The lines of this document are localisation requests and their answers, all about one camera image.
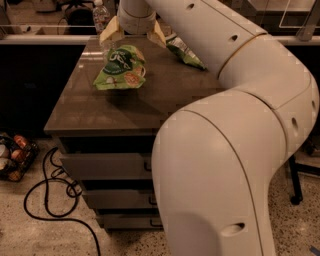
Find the black cable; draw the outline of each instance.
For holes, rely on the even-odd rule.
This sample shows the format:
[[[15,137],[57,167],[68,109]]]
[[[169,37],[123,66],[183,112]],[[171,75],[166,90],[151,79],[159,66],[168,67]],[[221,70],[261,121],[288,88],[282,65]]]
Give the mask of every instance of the black cable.
[[[95,244],[96,244],[96,248],[97,248],[97,255],[100,256],[101,255],[101,252],[100,252],[100,246],[99,246],[99,241],[97,239],[97,236],[96,234],[94,233],[93,229],[87,224],[85,223],[84,221],[82,220],[78,220],[78,219],[74,219],[74,218],[65,218],[67,215],[69,215],[71,212],[74,211],[74,209],[77,207],[78,205],[78,202],[79,202],[79,196],[81,193],[77,192],[76,191],[76,186],[78,185],[77,182],[69,182],[67,181],[66,179],[62,179],[62,178],[58,178],[57,176],[62,174],[62,173],[65,173],[62,166],[60,165],[57,165],[53,162],[53,155],[54,153],[58,150],[58,148],[52,148],[51,150],[49,150],[47,152],[47,154],[45,155],[44,159],[43,159],[43,162],[42,162],[42,171],[43,171],[43,175],[45,177],[44,180],[38,182],[37,184],[35,184],[29,191],[28,193],[26,194],[25,198],[24,198],[24,202],[23,202],[23,207],[24,207],[24,210],[25,212],[31,217],[31,218],[34,218],[34,219],[37,219],[37,220],[42,220],[42,221],[73,221],[73,222],[77,222],[77,223],[80,223],[82,225],[84,225],[85,227],[87,227],[89,229],[89,231],[91,232],[93,238],[94,238],[94,241],[95,241]],[[56,167],[56,169],[53,171],[53,173],[51,174],[52,178],[48,178],[47,177],[47,173],[46,173],[46,168],[45,168],[45,164],[46,164],[46,161],[47,161],[47,158],[50,156],[50,163]],[[63,214],[54,214],[50,211],[49,209],[49,183],[50,182],[61,182],[61,183],[64,183],[67,185],[67,195],[71,198],[74,198],[75,201],[74,201],[74,204],[72,206],[72,208],[66,212],[66,213],[63,213]],[[29,210],[28,210],[28,207],[27,207],[27,202],[28,202],[28,198],[29,196],[32,194],[32,192],[38,188],[39,186],[45,184],[45,197],[44,197],[44,205],[45,205],[45,209],[47,211],[47,213],[53,217],[53,218],[43,218],[43,217],[40,217],[40,216],[36,216],[34,214],[32,214]]]

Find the drawer handle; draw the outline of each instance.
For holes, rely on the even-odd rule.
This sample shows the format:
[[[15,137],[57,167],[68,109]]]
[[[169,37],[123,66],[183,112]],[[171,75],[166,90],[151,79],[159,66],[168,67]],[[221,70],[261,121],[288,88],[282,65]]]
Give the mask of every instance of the drawer handle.
[[[151,168],[148,167],[148,164],[146,162],[144,162],[143,167],[147,172],[151,172]]]
[[[152,197],[149,196],[149,204],[150,204],[150,205],[157,205],[157,202],[154,202],[154,201],[152,200]]]
[[[153,224],[152,219],[150,219],[150,226],[154,228],[163,228],[162,224]]]

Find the chip bag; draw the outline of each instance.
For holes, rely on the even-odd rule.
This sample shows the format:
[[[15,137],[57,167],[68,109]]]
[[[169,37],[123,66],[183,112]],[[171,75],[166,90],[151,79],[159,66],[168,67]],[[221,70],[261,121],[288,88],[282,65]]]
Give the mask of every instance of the chip bag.
[[[108,62],[93,82],[98,90],[139,88],[146,80],[145,59],[138,48],[122,45],[111,49]]]

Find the chair leg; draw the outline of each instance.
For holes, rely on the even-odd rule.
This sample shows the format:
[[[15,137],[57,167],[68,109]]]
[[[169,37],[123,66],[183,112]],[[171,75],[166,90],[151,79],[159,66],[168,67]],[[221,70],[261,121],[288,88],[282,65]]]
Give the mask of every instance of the chair leg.
[[[298,168],[296,166],[296,161],[294,155],[289,158],[289,167],[291,171],[291,179],[293,183],[294,196],[291,197],[291,203],[293,205],[299,205],[303,200],[300,179],[298,175]]]

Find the small bottle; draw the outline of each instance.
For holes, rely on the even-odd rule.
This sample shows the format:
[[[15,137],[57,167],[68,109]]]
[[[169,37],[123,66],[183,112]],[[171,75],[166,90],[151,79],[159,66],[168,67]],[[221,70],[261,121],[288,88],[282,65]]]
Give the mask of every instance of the small bottle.
[[[94,5],[96,7],[92,11],[93,21],[97,35],[100,35],[108,25],[111,15],[109,10],[103,5],[103,0],[94,0]]]

